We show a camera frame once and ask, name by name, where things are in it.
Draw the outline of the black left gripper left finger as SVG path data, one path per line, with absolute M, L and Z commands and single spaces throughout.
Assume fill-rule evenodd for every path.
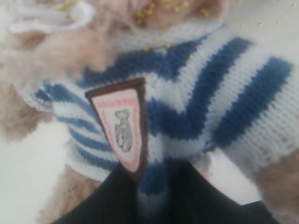
M 108 178 L 56 224 L 137 224 L 136 184 L 118 164 Z

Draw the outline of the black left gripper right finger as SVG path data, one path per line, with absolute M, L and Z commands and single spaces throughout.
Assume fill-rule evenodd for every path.
M 261 202 L 239 205 L 211 185 L 189 162 L 171 179 L 172 224 L 276 224 Z

